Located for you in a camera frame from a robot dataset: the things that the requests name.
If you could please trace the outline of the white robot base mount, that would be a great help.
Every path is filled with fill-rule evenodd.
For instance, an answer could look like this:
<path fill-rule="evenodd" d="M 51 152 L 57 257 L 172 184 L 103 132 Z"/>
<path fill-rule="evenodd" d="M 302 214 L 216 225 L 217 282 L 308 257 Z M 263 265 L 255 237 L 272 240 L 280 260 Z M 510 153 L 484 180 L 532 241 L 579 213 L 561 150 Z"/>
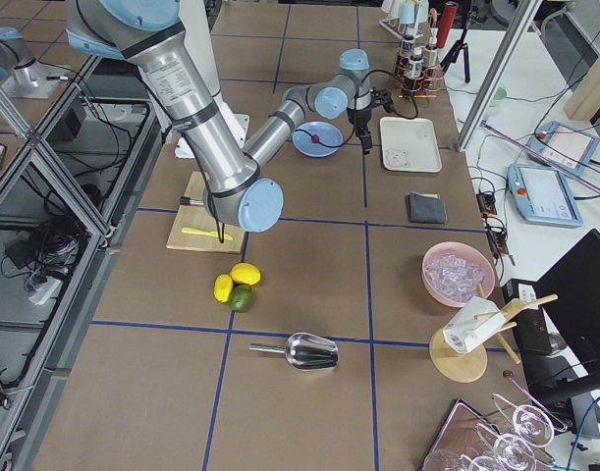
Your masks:
<path fill-rule="evenodd" d="M 186 49 L 232 136 L 238 146 L 243 147 L 249 115 L 236 115 L 222 96 L 204 2 L 202 0 L 180 1 L 179 17 L 186 30 Z"/>

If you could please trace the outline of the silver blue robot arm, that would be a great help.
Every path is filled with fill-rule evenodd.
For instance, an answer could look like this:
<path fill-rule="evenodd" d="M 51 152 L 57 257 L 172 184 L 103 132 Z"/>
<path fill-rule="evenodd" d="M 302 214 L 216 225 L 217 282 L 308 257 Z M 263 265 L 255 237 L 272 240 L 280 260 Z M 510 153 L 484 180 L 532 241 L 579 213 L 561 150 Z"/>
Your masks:
<path fill-rule="evenodd" d="M 280 186 L 262 168 L 316 112 L 347 113 L 364 149 L 373 107 L 368 56 L 350 49 L 326 82 L 290 88 L 280 107 L 246 143 L 237 142 L 221 110 L 209 23 L 201 1 L 69 1 L 70 45 L 86 54 L 138 66 L 151 97 L 186 141 L 205 176 L 203 205 L 218 222 L 259 233 L 281 216 Z"/>

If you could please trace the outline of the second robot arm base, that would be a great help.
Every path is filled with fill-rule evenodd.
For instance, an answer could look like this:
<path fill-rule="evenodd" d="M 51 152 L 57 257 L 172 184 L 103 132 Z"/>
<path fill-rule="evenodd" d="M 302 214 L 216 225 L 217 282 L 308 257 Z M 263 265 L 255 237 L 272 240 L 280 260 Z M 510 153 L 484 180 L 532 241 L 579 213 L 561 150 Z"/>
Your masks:
<path fill-rule="evenodd" d="M 0 85 L 9 97 L 49 98 L 70 70 L 39 62 L 17 29 L 0 27 Z"/>

